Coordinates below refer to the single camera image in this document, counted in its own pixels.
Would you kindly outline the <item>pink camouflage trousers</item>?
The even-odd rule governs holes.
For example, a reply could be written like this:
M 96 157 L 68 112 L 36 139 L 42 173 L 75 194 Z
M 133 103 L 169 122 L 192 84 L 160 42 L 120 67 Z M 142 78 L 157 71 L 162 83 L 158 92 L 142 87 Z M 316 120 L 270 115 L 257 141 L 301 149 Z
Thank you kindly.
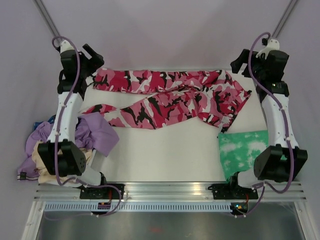
M 105 103 L 85 108 L 99 113 L 111 126 L 156 130 L 198 117 L 226 132 L 251 96 L 225 70 L 153 71 L 101 68 L 93 89 L 146 97 L 117 108 Z

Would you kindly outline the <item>purple trousers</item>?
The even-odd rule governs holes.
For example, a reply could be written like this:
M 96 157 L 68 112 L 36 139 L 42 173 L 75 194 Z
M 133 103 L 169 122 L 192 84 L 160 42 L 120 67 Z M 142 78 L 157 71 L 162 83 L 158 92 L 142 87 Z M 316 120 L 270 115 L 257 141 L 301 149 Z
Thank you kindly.
M 25 144 L 26 159 L 17 170 L 20 181 L 38 181 L 39 174 L 36 164 L 32 161 L 32 153 L 37 141 L 45 142 L 50 135 L 53 123 L 41 122 L 27 138 Z M 96 149 L 104 156 L 108 156 L 118 143 L 119 137 L 109 123 L 98 113 L 81 115 L 75 129 L 75 145 L 87 150 Z

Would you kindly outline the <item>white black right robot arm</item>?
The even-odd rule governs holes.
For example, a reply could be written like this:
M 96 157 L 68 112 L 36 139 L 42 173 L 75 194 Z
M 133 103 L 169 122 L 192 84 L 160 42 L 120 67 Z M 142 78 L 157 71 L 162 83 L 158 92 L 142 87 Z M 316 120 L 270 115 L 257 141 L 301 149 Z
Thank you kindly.
M 294 136 L 289 116 L 289 88 L 282 80 L 289 55 L 280 50 L 258 55 L 244 49 L 230 66 L 238 73 L 246 64 L 243 76 L 252 78 L 263 110 L 268 132 L 268 147 L 255 158 L 253 167 L 233 175 L 228 193 L 240 198 L 246 188 L 286 183 L 287 190 L 308 159 Z

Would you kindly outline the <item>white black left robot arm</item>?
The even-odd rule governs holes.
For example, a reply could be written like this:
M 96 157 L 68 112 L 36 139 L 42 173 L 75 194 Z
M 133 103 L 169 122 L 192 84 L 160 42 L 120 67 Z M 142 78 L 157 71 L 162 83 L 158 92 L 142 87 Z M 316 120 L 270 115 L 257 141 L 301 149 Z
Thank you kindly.
M 109 186 L 102 182 L 100 172 L 87 165 L 85 154 L 76 146 L 76 126 L 88 86 L 87 78 L 104 64 L 104 60 L 88 44 L 83 45 L 83 49 L 89 57 L 67 39 L 57 47 L 62 64 L 57 87 L 58 107 L 51 133 L 38 145 L 37 152 L 57 185 L 88 186 L 93 195 L 102 199 L 108 195 Z

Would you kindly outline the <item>green white folded trousers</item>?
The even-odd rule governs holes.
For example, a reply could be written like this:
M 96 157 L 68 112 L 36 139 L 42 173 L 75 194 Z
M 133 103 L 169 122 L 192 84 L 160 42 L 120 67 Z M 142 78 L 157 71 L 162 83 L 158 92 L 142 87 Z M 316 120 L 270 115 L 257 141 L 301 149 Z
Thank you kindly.
M 267 130 L 220 133 L 217 138 L 219 159 L 226 180 L 236 172 L 251 169 L 256 157 L 269 146 Z

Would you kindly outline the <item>beige garment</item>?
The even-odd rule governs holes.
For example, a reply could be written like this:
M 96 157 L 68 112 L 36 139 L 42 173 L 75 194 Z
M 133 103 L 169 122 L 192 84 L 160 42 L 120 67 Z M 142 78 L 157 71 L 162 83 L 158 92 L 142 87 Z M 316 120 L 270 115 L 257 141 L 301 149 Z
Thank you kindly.
M 31 154 L 31 159 L 35 163 L 35 168 L 39 174 L 38 176 L 38 182 L 39 184 L 44 183 L 55 183 L 57 184 L 57 178 L 53 175 L 50 175 L 47 168 L 45 167 L 44 162 L 42 161 L 40 154 L 38 153 L 38 145 L 43 143 L 43 141 L 39 140 L 36 142 L 33 152 Z M 84 153 L 86 158 L 86 165 L 88 165 L 89 160 L 92 158 L 93 150 L 92 149 L 86 149 L 86 148 L 80 148 L 80 150 Z M 61 182 L 65 182 L 69 177 L 60 177 Z

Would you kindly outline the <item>aluminium frame rear rail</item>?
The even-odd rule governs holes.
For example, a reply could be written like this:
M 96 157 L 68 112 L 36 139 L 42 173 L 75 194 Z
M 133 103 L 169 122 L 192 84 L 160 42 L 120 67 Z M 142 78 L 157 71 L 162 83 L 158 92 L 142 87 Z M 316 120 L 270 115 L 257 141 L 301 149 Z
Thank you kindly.
M 184 68 L 160 68 L 160 67 L 142 67 L 142 68 L 111 68 L 111 67 L 102 67 L 102 69 L 110 69 L 110 70 L 115 70 L 115 71 L 142 71 L 142 70 L 150 70 L 150 71 L 165 71 L 165 72 L 176 72 L 176 71 L 216 71 L 216 70 L 225 70 L 225 71 L 232 71 L 231 67 L 221 67 L 221 66 L 216 66 L 216 67 L 184 67 Z

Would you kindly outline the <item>aluminium frame rear left post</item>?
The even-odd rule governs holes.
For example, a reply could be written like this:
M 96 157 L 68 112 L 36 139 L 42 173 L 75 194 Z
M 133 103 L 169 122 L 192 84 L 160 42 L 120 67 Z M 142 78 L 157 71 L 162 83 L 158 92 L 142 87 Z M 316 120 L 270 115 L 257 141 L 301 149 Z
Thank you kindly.
M 42 0 L 32 0 L 34 3 L 35 7 L 37 8 L 38 12 L 40 13 L 42 19 L 44 20 L 46 26 L 48 27 L 50 33 L 52 34 L 53 37 L 60 36 L 60 32 L 54 23 L 46 5 Z

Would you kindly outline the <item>aluminium frame post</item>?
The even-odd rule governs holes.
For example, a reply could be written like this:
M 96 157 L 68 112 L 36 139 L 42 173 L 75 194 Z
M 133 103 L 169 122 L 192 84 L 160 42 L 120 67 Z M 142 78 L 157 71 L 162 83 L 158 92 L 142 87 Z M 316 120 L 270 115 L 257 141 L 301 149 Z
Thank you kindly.
M 288 5 L 286 6 L 285 10 L 283 11 L 276 27 L 274 28 L 271 36 L 272 38 L 278 39 L 284 30 L 286 24 L 289 22 L 289 19 L 298 6 L 300 0 L 290 0 Z
M 46 5 L 42 0 L 32 0 L 34 3 L 35 7 L 37 8 L 38 12 L 40 13 L 42 19 L 44 20 L 46 26 L 48 27 L 50 33 L 52 34 L 53 37 L 60 36 L 60 32 L 54 23 Z

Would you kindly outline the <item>aluminium frame rear right post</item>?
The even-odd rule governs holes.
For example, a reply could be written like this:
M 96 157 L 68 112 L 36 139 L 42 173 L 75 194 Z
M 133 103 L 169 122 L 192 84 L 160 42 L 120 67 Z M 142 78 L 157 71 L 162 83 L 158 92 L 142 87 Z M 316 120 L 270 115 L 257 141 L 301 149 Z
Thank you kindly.
M 290 0 L 288 5 L 286 6 L 285 10 L 283 11 L 276 27 L 274 28 L 271 36 L 272 38 L 278 39 L 284 30 L 286 24 L 289 22 L 289 19 L 298 6 L 300 0 Z

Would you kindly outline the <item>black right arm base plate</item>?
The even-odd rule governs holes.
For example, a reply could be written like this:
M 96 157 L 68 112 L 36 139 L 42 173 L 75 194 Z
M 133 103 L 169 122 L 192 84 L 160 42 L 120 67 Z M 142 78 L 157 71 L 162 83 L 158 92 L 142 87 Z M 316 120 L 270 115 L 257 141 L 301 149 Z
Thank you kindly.
M 215 183 L 207 188 L 212 192 L 214 200 L 257 200 L 259 198 L 256 190 L 251 188 L 232 186 L 229 183 Z

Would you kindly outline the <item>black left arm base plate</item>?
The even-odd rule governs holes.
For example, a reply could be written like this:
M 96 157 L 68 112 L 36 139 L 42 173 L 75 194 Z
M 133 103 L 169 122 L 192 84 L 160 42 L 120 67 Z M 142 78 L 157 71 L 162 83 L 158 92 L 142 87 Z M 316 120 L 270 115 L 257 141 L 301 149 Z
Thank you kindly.
M 80 196 L 82 200 L 119 200 L 123 199 L 125 193 L 125 184 L 122 183 L 112 183 L 111 186 L 114 186 L 120 191 L 120 195 L 116 189 L 113 187 L 79 187 Z

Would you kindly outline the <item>aluminium front rail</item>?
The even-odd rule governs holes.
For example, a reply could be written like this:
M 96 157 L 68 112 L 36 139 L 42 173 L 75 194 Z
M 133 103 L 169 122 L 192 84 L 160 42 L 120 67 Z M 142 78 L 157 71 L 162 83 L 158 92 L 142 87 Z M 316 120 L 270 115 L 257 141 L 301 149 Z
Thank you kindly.
M 208 188 L 213 184 L 203 182 L 124 182 L 123 201 L 125 202 L 218 202 L 216 195 Z M 72 188 L 51 184 L 40 184 L 36 188 L 35 201 L 79 201 L 81 188 Z M 294 182 L 288 191 L 278 194 L 269 187 L 262 196 L 264 202 L 299 202 L 306 201 L 302 185 Z

